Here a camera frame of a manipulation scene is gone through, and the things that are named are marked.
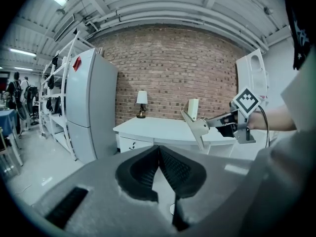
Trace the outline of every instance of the metal shelving rack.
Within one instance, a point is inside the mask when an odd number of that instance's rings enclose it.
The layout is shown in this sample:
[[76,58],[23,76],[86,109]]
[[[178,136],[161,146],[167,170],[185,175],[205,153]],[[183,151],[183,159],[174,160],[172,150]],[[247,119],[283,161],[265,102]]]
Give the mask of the metal shelving rack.
[[[39,126],[40,126],[40,132],[42,136],[46,136],[45,130],[43,128],[43,121],[45,121],[45,126],[46,124],[48,124],[48,126],[46,126],[47,130],[52,134],[54,140],[56,142],[59,142],[65,149],[67,149],[73,160],[76,160],[76,155],[74,153],[74,150],[72,148],[71,142],[70,142],[70,137],[69,137],[69,133],[68,133],[68,127],[67,127],[67,117],[66,117],[66,112],[65,112],[65,103],[64,103],[64,98],[66,97],[66,93],[65,93],[65,84],[66,84],[66,78],[68,76],[68,71],[69,68],[71,66],[71,59],[80,54],[83,51],[89,50],[91,48],[96,48],[93,45],[91,45],[89,42],[87,42],[86,40],[82,39],[79,37],[80,31],[77,32],[76,36],[68,43],[66,44],[61,50],[58,50],[56,52],[57,54],[62,54],[62,53],[67,53],[67,58],[66,58],[66,62],[63,63],[57,70],[55,70],[55,66],[52,64],[52,62],[48,63],[45,66],[45,69],[43,70],[42,73],[42,78],[41,78],[41,84],[40,84],[40,104],[39,104]],[[83,48],[83,50],[80,50],[79,48],[76,48],[76,43],[80,42],[81,47],[86,47]],[[50,65],[52,65],[51,71],[50,71],[50,75],[45,79],[45,74],[47,69],[50,67]],[[61,93],[58,94],[46,94],[43,95],[43,90],[44,90],[44,86],[45,84],[49,81],[49,79],[51,78],[52,75],[57,75],[58,73],[63,72],[62,75],[62,82],[61,82]],[[43,105],[43,101],[47,98],[61,98],[61,111],[62,111],[62,115],[59,116],[58,114],[45,114],[43,109],[42,109],[42,105]],[[62,131],[61,130],[57,130],[56,131],[56,124],[58,124],[59,126],[62,127]]]

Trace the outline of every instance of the brick wall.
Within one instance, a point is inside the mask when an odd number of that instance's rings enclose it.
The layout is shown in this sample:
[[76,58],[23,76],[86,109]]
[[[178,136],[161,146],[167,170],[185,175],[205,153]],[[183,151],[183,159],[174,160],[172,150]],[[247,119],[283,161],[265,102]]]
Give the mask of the brick wall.
[[198,117],[229,110],[237,92],[236,60],[246,53],[211,33],[174,27],[140,27],[92,41],[118,68],[116,124],[137,114],[137,92],[148,94],[146,115],[182,119],[180,110],[199,99]]

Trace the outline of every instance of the red sticker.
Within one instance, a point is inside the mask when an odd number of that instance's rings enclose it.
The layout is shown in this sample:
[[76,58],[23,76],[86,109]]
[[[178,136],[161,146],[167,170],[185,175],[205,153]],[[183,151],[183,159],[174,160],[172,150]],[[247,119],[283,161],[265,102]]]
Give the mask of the red sticker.
[[76,59],[75,63],[73,64],[73,68],[75,70],[75,72],[78,70],[79,66],[81,64],[81,58],[80,56]]

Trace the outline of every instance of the lamp base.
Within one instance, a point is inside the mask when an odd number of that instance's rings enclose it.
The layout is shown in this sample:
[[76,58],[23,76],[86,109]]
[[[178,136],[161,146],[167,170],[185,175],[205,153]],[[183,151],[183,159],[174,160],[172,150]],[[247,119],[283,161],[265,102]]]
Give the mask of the lamp base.
[[144,119],[146,116],[143,111],[140,111],[138,114],[136,114],[136,117],[139,119]]

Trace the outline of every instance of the white wall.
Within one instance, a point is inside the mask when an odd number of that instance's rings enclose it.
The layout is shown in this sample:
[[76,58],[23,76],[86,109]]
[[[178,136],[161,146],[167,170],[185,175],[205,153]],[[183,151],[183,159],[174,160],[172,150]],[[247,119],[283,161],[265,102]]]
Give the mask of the white wall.
[[[30,85],[34,85],[38,88],[38,90],[40,90],[40,76],[37,76],[37,75],[32,75],[32,74],[28,74],[28,73],[20,73],[20,79],[21,81],[23,81],[24,77],[28,77],[29,78],[29,83]],[[14,76],[14,72],[11,72],[10,73],[10,78],[9,78],[9,81],[13,81],[13,76]]]
[[[289,41],[283,40],[270,47],[270,50],[263,55],[263,61],[270,79],[267,105],[267,110],[270,110],[284,105],[281,93],[299,73],[293,70],[294,46]],[[291,134],[293,132],[280,132],[277,140]]]

